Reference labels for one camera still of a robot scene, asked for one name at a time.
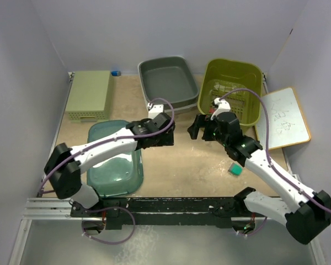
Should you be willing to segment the teal transparent plastic tub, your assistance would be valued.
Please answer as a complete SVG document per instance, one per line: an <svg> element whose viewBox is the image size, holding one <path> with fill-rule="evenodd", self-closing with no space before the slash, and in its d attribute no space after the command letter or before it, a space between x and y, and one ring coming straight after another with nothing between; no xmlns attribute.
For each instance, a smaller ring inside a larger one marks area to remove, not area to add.
<svg viewBox="0 0 331 265"><path fill-rule="evenodd" d="M109 137L128 124L125 120L104 121L93 125L87 142ZM96 189L101 197L130 194L143 182L141 151L119 154L105 160L87 171L87 184Z"/></svg>

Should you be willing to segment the grey plastic tray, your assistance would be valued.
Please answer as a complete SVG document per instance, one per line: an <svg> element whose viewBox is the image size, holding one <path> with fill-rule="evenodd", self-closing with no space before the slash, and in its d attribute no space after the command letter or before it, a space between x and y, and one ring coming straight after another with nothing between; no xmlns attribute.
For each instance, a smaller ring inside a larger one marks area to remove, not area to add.
<svg viewBox="0 0 331 265"><path fill-rule="evenodd" d="M138 64L138 74L144 99L166 99L180 103L198 98L199 88L191 69L181 56L167 56Z"/></svg>

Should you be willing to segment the light green plastic basket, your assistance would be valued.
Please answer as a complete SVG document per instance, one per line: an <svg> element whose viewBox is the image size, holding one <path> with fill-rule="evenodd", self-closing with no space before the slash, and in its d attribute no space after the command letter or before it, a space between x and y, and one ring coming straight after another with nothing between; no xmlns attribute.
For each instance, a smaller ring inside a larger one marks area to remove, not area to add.
<svg viewBox="0 0 331 265"><path fill-rule="evenodd" d="M109 120L113 93L110 71L74 72L65 113L75 122Z"/></svg>

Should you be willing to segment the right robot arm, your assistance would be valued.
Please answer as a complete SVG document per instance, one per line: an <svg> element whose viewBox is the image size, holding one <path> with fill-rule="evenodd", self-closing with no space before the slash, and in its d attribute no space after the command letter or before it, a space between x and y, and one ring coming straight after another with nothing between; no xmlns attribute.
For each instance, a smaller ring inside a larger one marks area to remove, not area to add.
<svg viewBox="0 0 331 265"><path fill-rule="evenodd" d="M235 113L198 114L188 128L190 138L197 139L200 129L204 129L204 141L221 144L232 160L258 176L281 198L276 200L246 188L235 196L234 209L238 215L262 214L284 225L304 245L331 224L330 195L324 190L314 191L279 166L259 141L243 134Z"/></svg>

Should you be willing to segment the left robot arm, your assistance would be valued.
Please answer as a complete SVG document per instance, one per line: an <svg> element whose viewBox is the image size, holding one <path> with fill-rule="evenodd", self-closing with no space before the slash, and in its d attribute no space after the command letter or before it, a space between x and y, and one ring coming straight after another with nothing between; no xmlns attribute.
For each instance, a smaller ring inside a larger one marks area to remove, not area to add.
<svg viewBox="0 0 331 265"><path fill-rule="evenodd" d="M172 146L174 128L174 116L159 113L153 119L127 123L112 135L84 145L68 147L65 143L59 144L45 165L44 182L50 182L59 199L73 199L89 216L97 216L103 208L101 198L92 186L82 182L81 174L122 153Z"/></svg>

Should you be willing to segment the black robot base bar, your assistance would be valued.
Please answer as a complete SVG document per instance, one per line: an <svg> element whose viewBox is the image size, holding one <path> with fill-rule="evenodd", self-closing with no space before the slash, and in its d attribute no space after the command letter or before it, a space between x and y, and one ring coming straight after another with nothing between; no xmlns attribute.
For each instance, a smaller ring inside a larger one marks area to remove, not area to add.
<svg viewBox="0 0 331 265"><path fill-rule="evenodd" d="M255 214L240 208L232 197L112 197L103 198L91 209L70 201L71 216L91 220L103 218L105 229L124 225L215 226L254 228Z"/></svg>

